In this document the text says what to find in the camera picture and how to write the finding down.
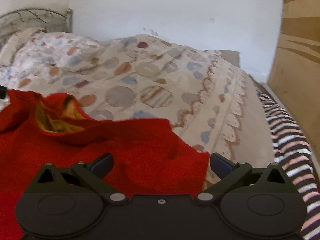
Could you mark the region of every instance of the maroon dot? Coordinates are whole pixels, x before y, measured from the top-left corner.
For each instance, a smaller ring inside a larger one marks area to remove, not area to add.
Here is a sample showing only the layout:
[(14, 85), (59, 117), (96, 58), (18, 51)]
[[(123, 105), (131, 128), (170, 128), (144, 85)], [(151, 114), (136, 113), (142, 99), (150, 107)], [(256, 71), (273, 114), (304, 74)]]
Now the maroon dot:
[(144, 42), (144, 41), (141, 41), (141, 42), (137, 45), (137, 47), (138, 47), (139, 49), (145, 49), (146, 47), (148, 47), (148, 44), (147, 44), (146, 42)]

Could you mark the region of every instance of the red garment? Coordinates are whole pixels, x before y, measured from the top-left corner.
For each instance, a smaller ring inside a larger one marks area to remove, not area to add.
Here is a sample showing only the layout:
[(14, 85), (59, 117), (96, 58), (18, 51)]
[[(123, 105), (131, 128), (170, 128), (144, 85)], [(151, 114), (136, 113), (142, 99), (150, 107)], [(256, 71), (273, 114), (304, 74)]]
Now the red garment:
[[(114, 167), (104, 180), (124, 194), (201, 192), (209, 155), (184, 143), (171, 131), (168, 120), (96, 121), (68, 94), (47, 98), (17, 90), (8, 94), (11, 104), (0, 113), (0, 239), (21, 236), (14, 206), (47, 162), (58, 168), (70, 167), (110, 152)], [(63, 112), (70, 101), (78, 119)], [(64, 133), (42, 130), (35, 118), (40, 105), (51, 119), (84, 129)]]

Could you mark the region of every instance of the bed frame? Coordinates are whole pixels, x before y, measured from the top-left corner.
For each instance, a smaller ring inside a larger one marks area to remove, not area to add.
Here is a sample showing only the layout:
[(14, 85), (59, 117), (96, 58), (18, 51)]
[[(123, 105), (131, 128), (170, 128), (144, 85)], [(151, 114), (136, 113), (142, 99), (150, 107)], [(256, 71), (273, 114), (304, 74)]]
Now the bed frame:
[(65, 14), (46, 8), (24, 8), (0, 16), (0, 49), (17, 31), (42, 27), (47, 32), (72, 32), (72, 9)]

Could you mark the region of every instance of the headboard post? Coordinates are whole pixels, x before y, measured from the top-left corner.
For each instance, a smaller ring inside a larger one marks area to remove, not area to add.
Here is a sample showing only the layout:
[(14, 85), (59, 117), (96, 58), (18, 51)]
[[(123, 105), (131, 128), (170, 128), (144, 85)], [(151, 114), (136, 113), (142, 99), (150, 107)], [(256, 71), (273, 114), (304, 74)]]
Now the headboard post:
[(71, 8), (68, 8), (66, 10), (67, 15), (67, 32), (72, 33), (72, 16), (73, 16), (73, 10)]

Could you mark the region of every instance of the bed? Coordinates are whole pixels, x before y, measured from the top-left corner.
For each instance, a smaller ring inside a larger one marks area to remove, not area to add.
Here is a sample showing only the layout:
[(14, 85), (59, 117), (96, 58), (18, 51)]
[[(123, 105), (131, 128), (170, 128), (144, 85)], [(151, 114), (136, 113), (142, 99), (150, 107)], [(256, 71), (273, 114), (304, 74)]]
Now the bed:
[[(308, 143), (284, 109), (258, 97), (237, 52), (200, 51), (150, 35), (96, 41), (72, 33), (71, 9), (63, 15), (39, 8), (0, 17), (0, 46), (0, 85), (9, 89), (71, 94), (97, 120), (166, 118), (199, 153), (253, 167), (280, 163), (312, 214), (305, 239), (317, 235), (320, 200)], [(0, 110), (9, 103), (2, 100)], [(208, 168), (204, 189), (218, 180)]]

